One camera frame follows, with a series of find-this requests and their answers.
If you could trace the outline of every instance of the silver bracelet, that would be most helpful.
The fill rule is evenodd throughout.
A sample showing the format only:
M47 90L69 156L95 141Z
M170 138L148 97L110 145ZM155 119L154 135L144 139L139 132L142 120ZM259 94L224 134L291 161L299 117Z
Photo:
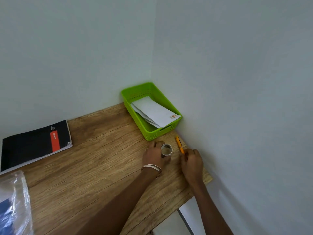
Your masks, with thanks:
M156 165L153 165L153 164L144 165L144 166L141 168L141 171L143 170L144 167L150 167L150 168L153 168L153 169L157 170L157 171L159 172L159 175L158 175L156 178L159 178L159 177L162 175L162 170L161 170L161 168L159 168L159 167L156 166Z

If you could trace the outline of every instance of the red label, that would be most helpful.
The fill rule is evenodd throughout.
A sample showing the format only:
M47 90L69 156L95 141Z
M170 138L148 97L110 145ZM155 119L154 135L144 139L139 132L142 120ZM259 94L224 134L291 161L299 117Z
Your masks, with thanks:
M52 151L55 152L60 150L60 143L57 130L54 130L50 133L51 144L52 144Z

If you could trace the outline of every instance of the forearm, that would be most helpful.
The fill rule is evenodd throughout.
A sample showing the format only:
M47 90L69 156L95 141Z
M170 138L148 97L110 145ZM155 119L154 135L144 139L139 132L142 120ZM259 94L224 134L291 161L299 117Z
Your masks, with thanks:
M214 205L204 183L192 187L206 235L233 235L227 223Z
M129 215L158 172L145 168L119 195L101 209L77 235L117 235L123 229Z

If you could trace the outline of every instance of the hand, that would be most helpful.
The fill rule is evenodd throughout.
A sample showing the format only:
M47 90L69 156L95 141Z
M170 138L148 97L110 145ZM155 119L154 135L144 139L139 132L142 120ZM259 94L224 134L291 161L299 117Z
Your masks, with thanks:
M201 186L203 184L203 161L198 150L185 150L185 155L181 156L181 164L182 172L190 187L194 189Z
M152 141L149 144L149 148L146 149L145 153L142 157L142 165L156 165L159 168L163 169L164 166L171 160L171 156L166 156L162 158L161 153L161 146L164 144L164 142L155 142Z

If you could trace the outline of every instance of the table top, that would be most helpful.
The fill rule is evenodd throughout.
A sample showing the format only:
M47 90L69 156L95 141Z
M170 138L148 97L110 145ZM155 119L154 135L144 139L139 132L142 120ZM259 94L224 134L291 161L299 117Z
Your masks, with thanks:
M138 176L147 142L123 104L68 121L73 147L20 168L29 187L36 235L75 234ZM147 234L192 197L175 131L163 176L147 188L121 234ZM212 177L203 170L203 180Z

